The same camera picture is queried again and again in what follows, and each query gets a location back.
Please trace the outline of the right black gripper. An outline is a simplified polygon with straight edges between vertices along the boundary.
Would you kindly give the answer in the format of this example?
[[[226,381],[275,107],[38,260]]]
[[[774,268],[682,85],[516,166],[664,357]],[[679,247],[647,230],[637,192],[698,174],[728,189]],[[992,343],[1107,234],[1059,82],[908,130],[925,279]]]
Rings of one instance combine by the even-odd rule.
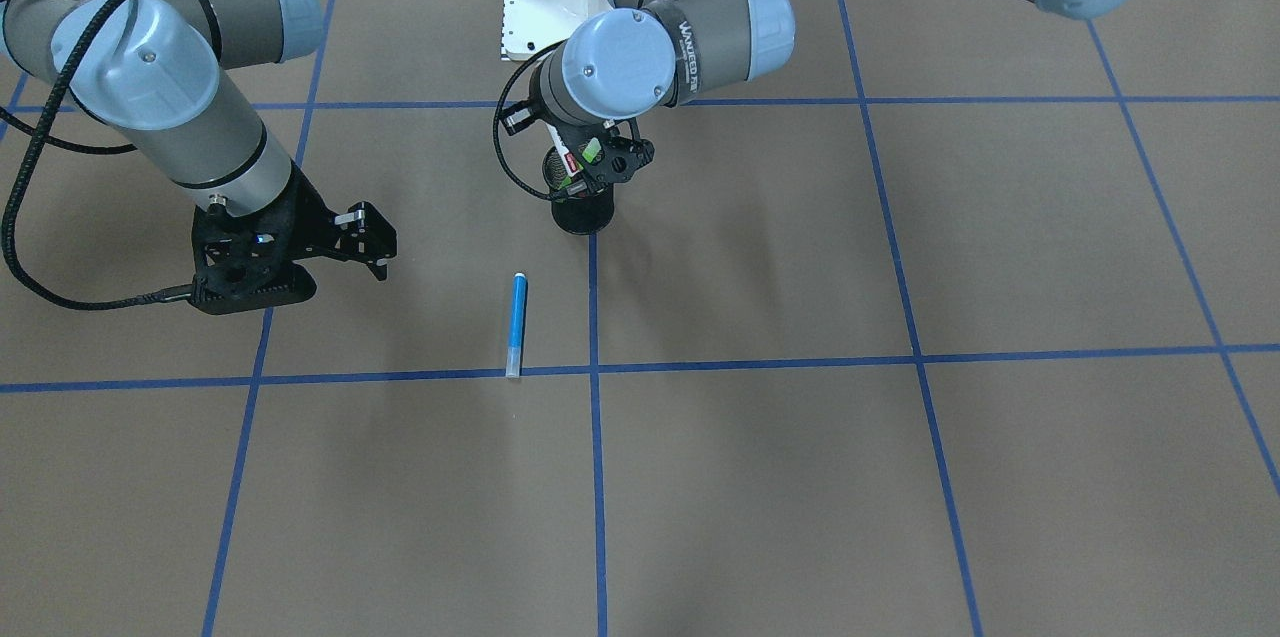
[[[319,191],[297,164],[291,168],[285,191],[251,219],[251,257],[292,260],[340,258],[365,265],[375,280],[389,278],[389,257],[398,255],[396,226],[369,201],[352,205],[346,214],[328,208]]]

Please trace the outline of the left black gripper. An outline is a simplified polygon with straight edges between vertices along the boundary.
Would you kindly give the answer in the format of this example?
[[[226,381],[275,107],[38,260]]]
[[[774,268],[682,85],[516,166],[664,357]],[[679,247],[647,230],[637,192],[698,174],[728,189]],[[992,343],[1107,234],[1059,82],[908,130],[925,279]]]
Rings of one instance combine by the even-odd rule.
[[[500,127],[507,136],[516,136],[535,122],[548,125],[570,125],[571,113],[553,87],[531,87],[526,98],[512,101],[511,90],[500,93]]]

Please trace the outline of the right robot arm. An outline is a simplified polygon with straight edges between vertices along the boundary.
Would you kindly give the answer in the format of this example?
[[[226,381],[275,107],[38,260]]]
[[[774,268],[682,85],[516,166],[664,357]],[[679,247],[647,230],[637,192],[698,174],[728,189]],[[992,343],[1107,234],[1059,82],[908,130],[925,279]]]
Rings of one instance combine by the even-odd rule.
[[[308,285],[302,260],[387,278],[396,230],[328,208],[232,69],[316,52],[319,0],[3,0],[3,54],[151,160],[195,203],[195,287],[241,299]]]

